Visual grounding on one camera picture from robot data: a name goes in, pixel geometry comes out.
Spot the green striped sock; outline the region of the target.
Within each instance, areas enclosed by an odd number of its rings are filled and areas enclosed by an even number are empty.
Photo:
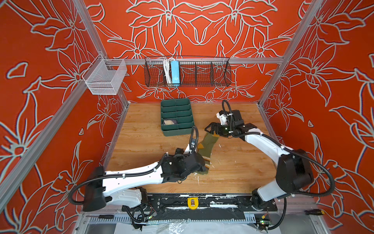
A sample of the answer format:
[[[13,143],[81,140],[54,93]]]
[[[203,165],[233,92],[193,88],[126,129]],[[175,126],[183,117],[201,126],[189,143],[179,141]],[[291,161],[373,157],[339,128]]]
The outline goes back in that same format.
[[[212,150],[216,142],[218,141],[218,135],[212,135],[210,133],[206,133],[203,140],[198,144],[197,152],[203,157],[205,161],[205,169],[204,171],[198,171],[197,174],[199,175],[206,175],[211,167],[211,155]]]

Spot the purple striped sock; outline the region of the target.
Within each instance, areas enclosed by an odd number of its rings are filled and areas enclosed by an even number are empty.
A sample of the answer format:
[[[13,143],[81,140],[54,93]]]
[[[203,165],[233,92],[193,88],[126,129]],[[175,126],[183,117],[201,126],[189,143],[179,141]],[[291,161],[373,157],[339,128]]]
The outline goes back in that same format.
[[[165,119],[163,120],[163,125],[175,125],[178,124],[178,121],[175,119]]]

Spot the green compartment tray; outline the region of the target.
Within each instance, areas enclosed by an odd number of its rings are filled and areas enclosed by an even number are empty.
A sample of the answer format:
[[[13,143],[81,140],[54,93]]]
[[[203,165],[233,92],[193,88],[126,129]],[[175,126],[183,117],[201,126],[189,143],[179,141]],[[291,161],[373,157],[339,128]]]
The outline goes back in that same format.
[[[188,98],[161,101],[161,131],[166,137],[189,135],[194,126],[191,101]],[[175,119],[178,124],[163,125],[163,120]]]

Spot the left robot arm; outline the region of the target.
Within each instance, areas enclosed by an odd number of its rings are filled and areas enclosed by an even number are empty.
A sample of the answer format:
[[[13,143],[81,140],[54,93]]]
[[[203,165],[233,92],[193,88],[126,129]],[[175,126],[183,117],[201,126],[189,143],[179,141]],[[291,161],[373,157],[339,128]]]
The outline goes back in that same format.
[[[96,167],[86,181],[72,187],[68,201],[81,205],[84,212],[97,211],[108,204],[135,208],[147,199],[141,186],[182,182],[190,174],[206,170],[205,160],[197,152],[198,139],[198,129],[193,126],[187,149],[178,148],[174,155],[165,153],[158,162],[113,172]]]

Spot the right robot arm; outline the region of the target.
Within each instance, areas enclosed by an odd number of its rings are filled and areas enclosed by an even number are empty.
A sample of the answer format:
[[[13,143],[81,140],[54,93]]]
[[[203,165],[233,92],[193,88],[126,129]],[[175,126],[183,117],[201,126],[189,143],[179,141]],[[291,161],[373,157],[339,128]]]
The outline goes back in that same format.
[[[227,100],[222,101],[222,110],[216,116],[219,122],[209,124],[205,128],[206,132],[220,137],[239,138],[266,154],[277,167],[271,182],[252,191],[250,206],[253,209],[261,211],[274,199],[285,199],[290,195],[325,197],[335,191],[335,180],[326,167],[310,158],[305,151],[280,144],[254,124],[245,123],[240,111],[231,109]],[[329,188],[325,192],[302,191],[315,180],[313,165],[320,168],[328,178]]]

